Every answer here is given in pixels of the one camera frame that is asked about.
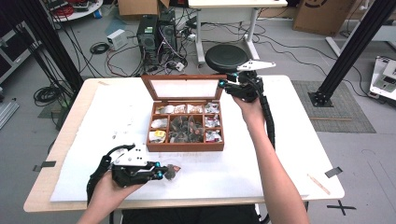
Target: metal stand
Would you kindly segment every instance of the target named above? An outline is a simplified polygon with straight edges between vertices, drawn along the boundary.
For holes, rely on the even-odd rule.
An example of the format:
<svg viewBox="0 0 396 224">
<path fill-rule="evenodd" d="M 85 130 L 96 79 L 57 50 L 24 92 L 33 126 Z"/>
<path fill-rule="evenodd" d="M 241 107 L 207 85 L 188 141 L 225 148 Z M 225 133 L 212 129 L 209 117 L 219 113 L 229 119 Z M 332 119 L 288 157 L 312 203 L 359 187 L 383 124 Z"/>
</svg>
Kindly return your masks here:
<svg viewBox="0 0 396 224">
<path fill-rule="evenodd" d="M 312 94 L 313 105 L 326 105 L 335 89 L 347 75 L 349 69 L 358 60 L 361 53 L 373 39 L 382 24 L 396 7 L 394 0 L 376 0 L 365 14 L 361 25 L 350 37 L 340 57 L 315 94 Z"/>
<path fill-rule="evenodd" d="M 197 9 L 197 35 L 195 37 L 195 47 L 197 49 L 198 64 L 205 63 L 204 47 L 201 39 L 201 9 Z"/>
<path fill-rule="evenodd" d="M 247 44 L 248 51 L 250 52 L 251 59 L 258 61 L 260 59 L 256 48 L 253 45 L 253 33 L 254 27 L 256 26 L 256 18 L 259 14 L 259 9 L 257 7 L 253 8 L 251 11 L 250 25 L 248 28 L 248 35 L 245 35 L 245 42 Z"/>
</svg>

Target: desk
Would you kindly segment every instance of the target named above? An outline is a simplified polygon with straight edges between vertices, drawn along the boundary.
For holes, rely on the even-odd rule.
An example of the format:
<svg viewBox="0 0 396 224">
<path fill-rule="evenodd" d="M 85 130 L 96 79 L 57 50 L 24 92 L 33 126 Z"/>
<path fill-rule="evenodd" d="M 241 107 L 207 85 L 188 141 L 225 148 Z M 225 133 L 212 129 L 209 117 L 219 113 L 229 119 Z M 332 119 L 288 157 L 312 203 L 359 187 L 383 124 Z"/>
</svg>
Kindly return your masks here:
<svg viewBox="0 0 396 224">
<path fill-rule="evenodd" d="M 198 63 L 205 63 L 205 53 L 202 46 L 201 22 L 237 22 L 250 21 L 248 34 L 245 42 L 253 60 L 259 60 L 259 54 L 253 45 L 252 37 L 256 19 L 260 7 L 285 7 L 286 0 L 247 0 L 247 1 L 213 1 L 213 0 L 190 0 L 189 6 L 197 9 L 197 34 L 195 46 L 197 50 Z"/>
<path fill-rule="evenodd" d="M 55 18 L 55 21 L 72 21 L 72 20 L 76 20 L 79 19 L 81 17 L 85 17 L 88 15 L 92 15 L 92 13 L 96 10 L 98 10 L 103 4 L 103 0 L 98 0 L 96 3 L 91 3 L 90 6 L 88 7 L 87 11 L 76 11 L 73 12 L 73 14 L 71 14 L 68 17 L 61 17 L 61 18 Z"/>
<path fill-rule="evenodd" d="M 276 154 L 297 188 L 300 190 L 299 186 L 303 185 L 303 191 L 307 191 L 303 199 L 311 201 L 344 197 L 344 190 L 338 177 L 327 178 L 324 174 L 332 169 L 332 165 L 289 78 L 286 76 L 262 78 L 276 125 Z M 150 101 L 151 98 L 142 80 L 135 77 L 86 80 L 47 158 L 47 161 L 56 161 L 56 165 L 41 170 L 23 207 L 26 212 L 86 208 L 85 186 L 89 177 L 85 173 L 90 175 L 95 170 L 99 158 L 111 149 L 108 146 L 105 146 L 104 152 L 97 153 L 95 157 L 83 158 L 83 162 L 72 161 L 76 166 L 80 166 L 79 172 L 72 174 L 69 179 L 66 178 L 70 185 L 65 187 L 61 194 L 69 195 L 74 199 L 64 199 L 62 202 L 50 200 L 52 192 L 58 190 L 56 189 L 58 179 L 62 179 L 61 168 L 67 163 L 71 151 L 75 149 L 74 141 L 77 142 L 80 137 L 77 133 L 84 129 L 80 127 L 81 123 L 90 120 L 93 105 L 97 102 L 108 102 L 106 97 L 113 97 L 108 95 L 108 91 L 103 91 L 106 86 L 114 90 L 128 88 L 129 94 L 119 95 L 119 92 L 114 92 L 122 101 L 142 100 L 138 113 L 145 117 L 135 119 L 134 125 L 138 126 L 138 130 L 144 136 L 139 139 L 137 133 L 134 142 L 135 140 L 145 142 L 152 100 Z M 138 92 L 139 97 L 130 97 L 133 92 Z M 224 151 L 149 153 L 151 158 L 158 158 L 162 163 L 169 160 L 182 163 L 177 182 L 169 184 L 166 180 L 150 181 L 124 201 L 120 208 L 264 203 L 253 144 L 246 124 L 242 120 L 240 109 L 233 102 L 232 97 L 225 93 L 221 95 L 220 103 L 226 140 Z M 79 173 L 85 175 L 82 181 Z M 307 173 L 313 175 L 331 194 L 328 195 L 307 178 Z M 77 193 L 73 189 L 74 186 L 81 186 L 78 187 Z"/>
</svg>

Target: wooden box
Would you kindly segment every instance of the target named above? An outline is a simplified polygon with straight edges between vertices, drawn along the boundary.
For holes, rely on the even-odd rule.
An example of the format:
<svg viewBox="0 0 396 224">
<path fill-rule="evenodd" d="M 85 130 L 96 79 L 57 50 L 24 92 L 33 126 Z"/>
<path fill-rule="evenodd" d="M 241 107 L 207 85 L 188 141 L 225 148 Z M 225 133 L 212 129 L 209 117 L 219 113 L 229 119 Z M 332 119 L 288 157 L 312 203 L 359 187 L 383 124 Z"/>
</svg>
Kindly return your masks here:
<svg viewBox="0 0 396 224">
<path fill-rule="evenodd" d="M 222 88 L 218 87 L 218 82 L 225 79 L 225 75 L 143 75 L 141 78 L 154 100 L 148 124 L 148 151 L 223 150 L 224 131 L 219 102 Z M 154 125 L 158 123 L 166 124 L 166 127 Z"/>
</svg>

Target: stool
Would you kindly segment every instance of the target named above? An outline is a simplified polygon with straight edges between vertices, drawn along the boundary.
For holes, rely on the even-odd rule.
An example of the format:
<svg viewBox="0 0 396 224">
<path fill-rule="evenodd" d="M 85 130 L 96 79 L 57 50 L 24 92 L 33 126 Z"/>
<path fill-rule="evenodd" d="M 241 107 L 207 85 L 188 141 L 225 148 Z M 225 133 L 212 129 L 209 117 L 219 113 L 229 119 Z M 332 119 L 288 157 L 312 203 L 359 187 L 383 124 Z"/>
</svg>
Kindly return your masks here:
<svg viewBox="0 0 396 224">
<path fill-rule="evenodd" d="M 248 61 L 244 50 L 234 45 L 216 45 L 205 55 L 207 65 L 220 74 L 236 73 L 236 67 Z"/>
</svg>

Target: person's right hand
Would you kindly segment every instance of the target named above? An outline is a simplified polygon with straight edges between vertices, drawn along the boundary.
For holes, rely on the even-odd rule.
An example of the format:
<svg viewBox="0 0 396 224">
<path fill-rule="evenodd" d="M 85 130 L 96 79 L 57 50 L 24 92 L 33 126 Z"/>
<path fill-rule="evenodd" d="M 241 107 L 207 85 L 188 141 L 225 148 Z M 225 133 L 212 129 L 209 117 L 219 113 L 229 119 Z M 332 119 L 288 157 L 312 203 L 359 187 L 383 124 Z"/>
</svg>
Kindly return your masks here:
<svg viewBox="0 0 396 224">
<path fill-rule="evenodd" d="M 78 221 L 78 224 L 100 223 L 112 211 L 117 209 L 128 195 L 137 191 L 142 186 L 132 185 L 127 188 L 120 188 L 114 182 L 111 171 L 107 171 L 96 185 L 91 202 Z"/>
<path fill-rule="evenodd" d="M 246 103 L 241 99 L 234 97 L 233 100 L 241 107 L 242 117 L 247 125 L 254 124 L 256 122 L 260 122 L 264 124 L 265 118 L 262 113 L 262 106 L 260 105 L 260 100 L 257 98 L 251 103 Z"/>
</svg>

